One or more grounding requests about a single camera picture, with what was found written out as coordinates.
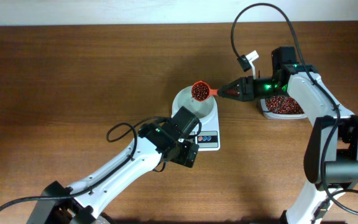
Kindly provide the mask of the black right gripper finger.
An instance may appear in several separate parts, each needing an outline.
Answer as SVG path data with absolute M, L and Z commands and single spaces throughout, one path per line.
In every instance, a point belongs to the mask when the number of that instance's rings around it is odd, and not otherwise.
M 236 100 L 236 101 L 243 101 L 242 96 L 239 94 L 238 91 L 235 92 L 219 92 L 218 96 L 222 97 L 222 98 L 227 98 L 230 100 Z
M 244 78 L 238 78 L 229 84 L 223 85 L 218 92 L 225 92 L 225 91 L 234 91 L 234 92 L 242 92 L 243 89 L 243 82 Z

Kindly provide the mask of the orange measuring scoop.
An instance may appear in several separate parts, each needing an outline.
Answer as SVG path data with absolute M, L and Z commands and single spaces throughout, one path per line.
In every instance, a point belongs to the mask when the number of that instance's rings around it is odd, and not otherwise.
M 210 86 L 203 82 L 198 81 L 191 87 L 191 97 L 196 101 L 206 101 L 210 96 L 217 96 L 218 91 L 211 89 Z

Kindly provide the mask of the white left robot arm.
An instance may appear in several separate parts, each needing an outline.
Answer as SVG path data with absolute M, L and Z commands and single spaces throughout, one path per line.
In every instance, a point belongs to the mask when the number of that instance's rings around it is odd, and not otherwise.
M 143 124 L 131 143 L 88 177 L 63 187 L 55 181 L 36 203 L 28 223 L 101 223 L 102 211 L 133 181 L 159 164 L 192 167 L 198 145 L 190 140 L 198 120 L 159 118 Z

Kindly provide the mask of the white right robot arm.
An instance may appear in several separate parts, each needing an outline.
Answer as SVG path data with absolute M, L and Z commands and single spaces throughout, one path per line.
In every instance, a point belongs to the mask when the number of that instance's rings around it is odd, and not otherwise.
M 358 194 L 358 116 L 343 107 L 312 65 L 275 66 L 272 78 L 240 78 L 218 90 L 218 96 L 251 101 L 288 94 L 313 126 L 303 165 L 306 182 L 296 202 L 282 213 L 280 223 L 320 223 L 339 197 Z

